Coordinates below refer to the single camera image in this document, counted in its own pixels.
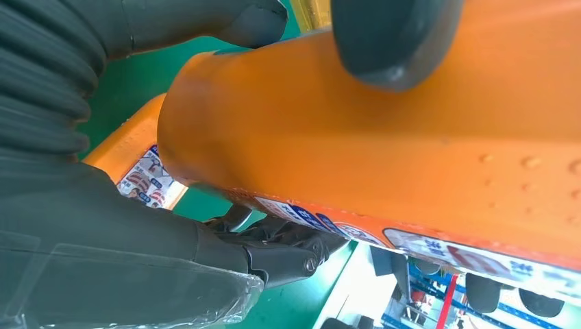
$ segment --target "metal bolt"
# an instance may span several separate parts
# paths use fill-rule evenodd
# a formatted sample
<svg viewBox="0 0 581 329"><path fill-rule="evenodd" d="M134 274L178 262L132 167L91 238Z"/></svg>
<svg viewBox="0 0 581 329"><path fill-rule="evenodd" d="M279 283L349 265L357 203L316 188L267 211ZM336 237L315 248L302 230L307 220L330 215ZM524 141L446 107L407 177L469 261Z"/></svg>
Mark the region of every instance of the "metal bolt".
<svg viewBox="0 0 581 329"><path fill-rule="evenodd" d="M317 262L314 258L307 258L305 261L305 270L308 273L314 272L317 269Z"/></svg>

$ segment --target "gray plastic part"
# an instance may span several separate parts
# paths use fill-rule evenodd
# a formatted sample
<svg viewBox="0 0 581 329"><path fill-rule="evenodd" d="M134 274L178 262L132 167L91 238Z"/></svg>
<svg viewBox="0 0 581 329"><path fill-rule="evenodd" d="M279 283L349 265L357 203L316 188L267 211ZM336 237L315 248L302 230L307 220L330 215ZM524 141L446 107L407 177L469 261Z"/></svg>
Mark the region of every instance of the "gray plastic part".
<svg viewBox="0 0 581 329"><path fill-rule="evenodd" d="M464 0L332 0L333 34L345 69L360 81L405 91L448 52Z"/></svg>

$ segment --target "orange cylinder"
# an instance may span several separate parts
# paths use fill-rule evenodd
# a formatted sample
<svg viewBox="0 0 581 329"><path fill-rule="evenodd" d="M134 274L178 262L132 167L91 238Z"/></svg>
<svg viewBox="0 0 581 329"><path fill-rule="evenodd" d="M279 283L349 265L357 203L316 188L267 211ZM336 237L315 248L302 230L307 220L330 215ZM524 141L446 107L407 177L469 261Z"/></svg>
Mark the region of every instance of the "orange cylinder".
<svg viewBox="0 0 581 329"><path fill-rule="evenodd" d="M198 55L164 102L161 156L263 211L579 298L579 31L579 0L467 1L404 93L350 76L331 32Z"/></svg>

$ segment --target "blue metal rack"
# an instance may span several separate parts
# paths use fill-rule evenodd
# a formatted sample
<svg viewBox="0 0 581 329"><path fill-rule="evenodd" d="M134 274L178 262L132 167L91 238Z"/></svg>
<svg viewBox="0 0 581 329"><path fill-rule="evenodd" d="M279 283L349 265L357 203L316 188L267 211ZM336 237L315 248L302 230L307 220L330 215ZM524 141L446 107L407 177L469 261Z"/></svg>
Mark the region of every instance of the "blue metal rack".
<svg viewBox="0 0 581 329"><path fill-rule="evenodd" d="M410 267L410 276L413 276L413 277L415 277L417 279L429 278L429 279L431 279L431 280L433 280L433 281L435 281L435 282L437 282L439 284L443 284L445 286L449 286L450 280L452 279L452 276L450 274L448 274L448 273L446 273L445 276L440 276L438 274L425 275L425 274L421 273L414 265L411 265L410 264L409 267ZM441 291L438 291L437 289L433 289L432 287L426 287L426 288L429 288L431 292L427 292L427 291L422 290L422 289L418 289L418 290L422 290L423 292L428 293L430 295L433 295L434 297L436 297L438 299L443 299L443 293ZM466 287L462 287L462 286L458 285L458 286L456 286L456 291L458 291L460 293L466 293ZM469 308L468 306L464 306L461 303L458 303L457 301L453 301L452 302L452 306L458 307L460 309L463 309L467 313L470 313L472 315L475 315L475 316L477 316L477 317L479 317L481 319L484 319L484 320L485 320L484 317L489 318L489 319L492 319L492 318L490 318L487 315L483 315L483 314L480 314L480 313L476 312L475 310L473 310L472 308ZM513 308L513 307L511 307L509 305L506 305L506 304L499 303L498 304L498 309L500 309L500 310L502 310L504 312L507 312L507 313L509 313L511 315L514 315L515 317L519 317L519 318L521 318L523 320L526 320L526 321L530 322L531 324L537 325L537 326L539 326L541 328L546 328L546 329L560 329L558 326L555 326L553 324L550 324L550 323L548 323L548 322L546 322L546 321L544 321L542 319L539 319L538 317L535 317L533 315L530 315L528 313L525 313L525 312L523 312L521 310L517 310L516 308ZM501 322L499 322L497 320L494 320L494 319L492 319L492 320L498 322L501 325L506 326L506 327L499 326L500 328L512 328L512 327L507 326L506 324L503 324L503 323L501 323Z"/></svg>

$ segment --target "water droplet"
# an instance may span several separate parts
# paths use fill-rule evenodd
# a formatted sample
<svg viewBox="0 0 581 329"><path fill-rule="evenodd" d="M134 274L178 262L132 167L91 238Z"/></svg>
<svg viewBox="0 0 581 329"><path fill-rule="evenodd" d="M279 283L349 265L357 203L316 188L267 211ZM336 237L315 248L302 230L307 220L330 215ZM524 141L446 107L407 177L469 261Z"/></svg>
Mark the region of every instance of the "water droplet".
<svg viewBox="0 0 581 329"><path fill-rule="evenodd" d="M482 156L480 156L480 162L482 163L488 163L492 160L494 160L494 156L492 156L491 154L483 154Z"/></svg>
<svg viewBox="0 0 581 329"><path fill-rule="evenodd" d="M526 169L535 169L541 165L541 159L536 156L528 156L523 159L523 167Z"/></svg>
<svg viewBox="0 0 581 329"><path fill-rule="evenodd" d="M581 200L581 190L574 190L574 191L571 193L571 197L572 197L574 200Z"/></svg>
<svg viewBox="0 0 581 329"><path fill-rule="evenodd" d="M571 173L581 175L581 160L573 161L569 168L571 169Z"/></svg>
<svg viewBox="0 0 581 329"><path fill-rule="evenodd" d="M579 217L575 217L575 216L571 216L569 218L567 218L567 223L570 225L579 225Z"/></svg>
<svg viewBox="0 0 581 329"><path fill-rule="evenodd" d="M532 192L536 190L536 185L531 183L523 184L523 192Z"/></svg>

